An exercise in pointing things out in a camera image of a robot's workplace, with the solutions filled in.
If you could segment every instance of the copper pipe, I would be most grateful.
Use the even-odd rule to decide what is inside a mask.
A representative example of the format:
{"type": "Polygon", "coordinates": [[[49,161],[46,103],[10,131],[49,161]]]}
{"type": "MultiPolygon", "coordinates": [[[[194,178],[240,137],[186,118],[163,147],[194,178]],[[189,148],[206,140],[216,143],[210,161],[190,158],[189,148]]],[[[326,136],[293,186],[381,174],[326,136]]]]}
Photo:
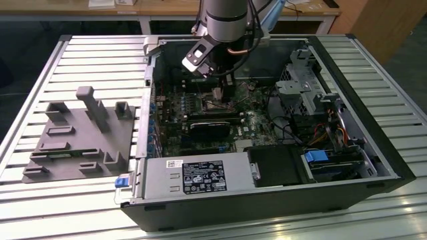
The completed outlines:
{"type": "Polygon", "coordinates": [[[242,55],[242,54],[246,54],[248,53],[248,50],[240,50],[240,51],[234,51],[232,50],[230,48],[226,48],[226,52],[230,54],[230,55],[242,55]]]}

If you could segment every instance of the power supply label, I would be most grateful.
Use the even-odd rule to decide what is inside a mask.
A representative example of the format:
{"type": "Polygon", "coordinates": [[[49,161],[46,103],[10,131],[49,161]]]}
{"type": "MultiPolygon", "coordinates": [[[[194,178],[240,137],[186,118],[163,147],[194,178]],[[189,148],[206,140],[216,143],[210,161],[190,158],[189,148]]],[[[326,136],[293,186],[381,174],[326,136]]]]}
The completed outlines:
{"type": "Polygon", "coordinates": [[[222,161],[181,164],[183,194],[202,194],[226,191],[222,161]]]}

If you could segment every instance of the motherboard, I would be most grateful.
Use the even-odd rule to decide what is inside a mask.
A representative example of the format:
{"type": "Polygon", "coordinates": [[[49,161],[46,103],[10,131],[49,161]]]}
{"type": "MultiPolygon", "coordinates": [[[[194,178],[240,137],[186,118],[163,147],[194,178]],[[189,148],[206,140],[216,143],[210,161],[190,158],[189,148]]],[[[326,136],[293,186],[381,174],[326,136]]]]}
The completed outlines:
{"type": "Polygon", "coordinates": [[[234,153],[277,144],[266,119],[268,91],[252,79],[237,80],[234,95],[222,103],[202,82],[194,82],[191,90],[183,84],[173,86],[155,98],[162,157],[234,153]]]}

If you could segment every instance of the yellow wire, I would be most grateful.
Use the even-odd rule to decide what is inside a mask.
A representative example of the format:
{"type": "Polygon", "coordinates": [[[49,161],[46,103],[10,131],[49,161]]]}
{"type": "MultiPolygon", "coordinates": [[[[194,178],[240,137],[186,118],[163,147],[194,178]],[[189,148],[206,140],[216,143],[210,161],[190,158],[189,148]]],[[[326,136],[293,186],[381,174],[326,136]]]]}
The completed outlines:
{"type": "Polygon", "coordinates": [[[309,145],[313,145],[314,143],[322,141],[326,137],[328,137],[328,134],[322,133],[322,135],[316,140],[313,140],[313,142],[309,143],[309,145]]]}
{"type": "Polygon", "coordinates": [[[340,130],[340,132],[341,132],[341,140],[342,140],[342,142],[344,142],[344,144],[346,143],[346,139],[345,139],[345,131],[344,131],[344,129],[341,129],[340,127],[337,127],[337,129],[340,130]]]}

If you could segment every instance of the barcode sticker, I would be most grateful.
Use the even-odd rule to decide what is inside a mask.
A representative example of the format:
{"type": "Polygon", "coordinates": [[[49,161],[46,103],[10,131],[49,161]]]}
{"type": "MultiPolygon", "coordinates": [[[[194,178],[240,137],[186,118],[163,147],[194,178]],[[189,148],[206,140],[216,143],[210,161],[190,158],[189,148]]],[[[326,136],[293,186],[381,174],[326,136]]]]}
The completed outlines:
{"type": "Polygon", "coordinates": [[[165,167],[169,168],[181,168],[182,167],[182,160],[167,160],[165,161],[165,167]]]}

